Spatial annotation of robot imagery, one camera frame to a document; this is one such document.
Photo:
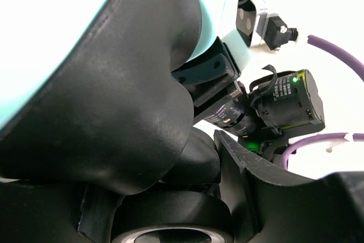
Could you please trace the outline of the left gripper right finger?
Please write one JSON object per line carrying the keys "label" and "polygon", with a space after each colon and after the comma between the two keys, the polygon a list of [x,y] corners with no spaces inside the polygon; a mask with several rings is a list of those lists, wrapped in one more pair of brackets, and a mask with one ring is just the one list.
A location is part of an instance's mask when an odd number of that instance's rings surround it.
{"label": "left gripper right finger", "polygon": [[286,171],[215,131],[221,199],[236,242],[362,242],[363,173],[318,180]]}

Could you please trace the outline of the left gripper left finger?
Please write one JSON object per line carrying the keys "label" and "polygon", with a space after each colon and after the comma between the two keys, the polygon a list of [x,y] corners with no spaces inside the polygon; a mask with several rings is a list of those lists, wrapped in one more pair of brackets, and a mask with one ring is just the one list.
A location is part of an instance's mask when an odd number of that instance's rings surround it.
{"label": "left gripper left finger", "polygon": [[122,199],[90,183],[2,183],[1,242],[110,242]]}

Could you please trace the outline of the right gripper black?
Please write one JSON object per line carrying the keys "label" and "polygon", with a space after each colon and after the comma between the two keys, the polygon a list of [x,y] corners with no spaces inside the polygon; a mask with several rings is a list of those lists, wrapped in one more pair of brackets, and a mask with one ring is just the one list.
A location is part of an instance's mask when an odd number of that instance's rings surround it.
{"label": "right gripper black", "polygon": [[256,114],[245,87],[237,81],[241,71],[220,38],[172,75],[191,95],[194,124],[204,120],[238,137],[256,132]]}

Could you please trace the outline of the pink teal kids suitcase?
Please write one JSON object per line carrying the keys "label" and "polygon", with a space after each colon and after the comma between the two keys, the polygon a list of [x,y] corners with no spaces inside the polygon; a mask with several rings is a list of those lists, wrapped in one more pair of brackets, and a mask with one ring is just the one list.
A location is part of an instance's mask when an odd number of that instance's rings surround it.
{"label": "pink teal kids suitcase", "polygon": [[172,75],[220,38],[237,0],[103,0],[24,92],[2,84],[1,184],[90,183],[123,196],[110,242],[233,242],[221,164]]}

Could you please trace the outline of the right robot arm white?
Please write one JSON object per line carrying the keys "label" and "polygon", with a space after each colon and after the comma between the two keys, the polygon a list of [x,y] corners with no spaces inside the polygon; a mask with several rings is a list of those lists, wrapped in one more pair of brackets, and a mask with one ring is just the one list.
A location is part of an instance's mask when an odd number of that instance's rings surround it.
{"label": "right robot arm white", "polygon": [[194,123],[206,121],[237,136],[239,143],[278,164],[290,138],[325,127],[322,100],[309,70],[277,72],[244,86],[241,53],[217,38],[206,52],[173,71],[191,95]]}

